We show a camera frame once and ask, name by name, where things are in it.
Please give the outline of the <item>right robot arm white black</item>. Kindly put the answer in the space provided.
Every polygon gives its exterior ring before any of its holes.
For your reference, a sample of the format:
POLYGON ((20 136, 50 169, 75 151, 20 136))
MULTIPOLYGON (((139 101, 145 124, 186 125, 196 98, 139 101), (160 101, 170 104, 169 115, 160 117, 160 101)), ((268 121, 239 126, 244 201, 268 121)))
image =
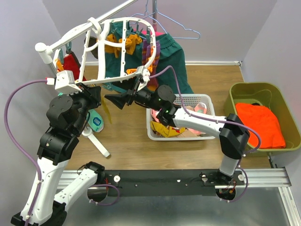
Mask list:
POLYGON ((190 111, 184 104, 174 103, 176 95, 167 85, 159 86, 154 92, 133 87, 125 93, 105 95, 105 98, 119 109, 136 103, 155 110, 157 119, 164 126, 194 129, 218 138, 224 157, 216 173, 217 181, 225 185, 233 180, 250 137, 249 129, 237 115, 221 117, 190 111))

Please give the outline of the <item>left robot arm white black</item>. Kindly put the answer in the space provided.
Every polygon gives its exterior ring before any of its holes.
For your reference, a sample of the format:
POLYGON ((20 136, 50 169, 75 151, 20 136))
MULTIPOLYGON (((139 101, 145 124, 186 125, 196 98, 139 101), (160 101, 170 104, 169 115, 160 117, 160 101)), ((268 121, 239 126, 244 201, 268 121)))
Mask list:
POLYGON ((35 184, 24 209, 15 214, 15 226, 61 226, 69 208, 90 186, 105 181, 104 166, 89 162, 80 175, 60 194, 56 193, 61 175, 79 143, 88 111, 101 104, 101 87, 79 85, 78 93, 55 97, 46 113, 49 128, 42 135, 37 151, 35 184))

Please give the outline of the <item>mustard yellow sock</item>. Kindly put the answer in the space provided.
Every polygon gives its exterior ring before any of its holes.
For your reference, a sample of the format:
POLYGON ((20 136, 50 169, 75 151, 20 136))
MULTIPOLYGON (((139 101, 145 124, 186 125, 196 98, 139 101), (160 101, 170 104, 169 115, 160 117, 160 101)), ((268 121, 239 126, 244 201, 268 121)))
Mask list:
POLYGON ((102 107, 103 107, 103 109, 104 109, 104 111, 105 111, 105 113, 106 113, 106 115, 108 117, 109 123, 112 124, 111 113, 110 113, 109 108, 108 108, 108 106, 107 106, 107 104, 105 102, 104 96, 102 96, 101 103, 102 103, 102 107))

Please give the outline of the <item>white round clip hanger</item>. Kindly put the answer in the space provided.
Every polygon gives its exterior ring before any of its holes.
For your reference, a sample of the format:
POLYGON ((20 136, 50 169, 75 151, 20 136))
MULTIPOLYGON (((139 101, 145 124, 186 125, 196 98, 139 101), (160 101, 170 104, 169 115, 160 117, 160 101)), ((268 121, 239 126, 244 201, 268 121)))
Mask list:
POLYGON ((84 44, 84 50, 82 55, 82 62, 81 67, 79 70, 79 78, 76 80, 74 79, 71 71, 64 70, 62 72, 58 72, 56 75, 55 81, 55 90, 62 92, 62 93, 72 93, 80 91, 79 84, 85 85, 96 85, 96 84, 104 84, 109 82, 115 81, 124 81, 128 80, 133 77, 137 77, 138 79, 138 88, 137 90, 141 90, 147 86, 148 82, 150 81, 150 72, 149 68, 152 65, 153 61, 156 57, 157 47, 156 47, 156 37, 155 31, 150 23, 143 19, 139 19, 136 17, 121 17, 116 19, 106 19, 106 20, 99 20, 93 17, 88 19, 88 22, 75 27, 69 34, 65 34, 58 42, 58 46, 61 47, 63 42, 70 42, 71 40, 75 39, 78 35, 86 34, 86 41, 84 44), (146 25, 146 28, 151 31, 150 36, 150 46, 151 46, 151 56, 147 58, 147 61, 142 66, 139 66, 136 71, 132 73, 127 73, 125 71, 125 56, 127 53, 126 43, 127 43, 127 23, 130 21, 135 21, 137 23, 142 23, 146 25), (122 38, 120 40, 109 41, 107 36, 110 33, 111 25, 114 22, 121 22, 122 27, 122 38), (120 73, 117 77, 106 77, 106 66, 105 66, 105 47, 110 46, 120 50, 120 73), (85 70, 86 64, 86 57, 87 53, 91 52, 92 50, 98 50, 98 74, 97 78, 91 79, 88 81, 83 81, 83 72, 85 70))

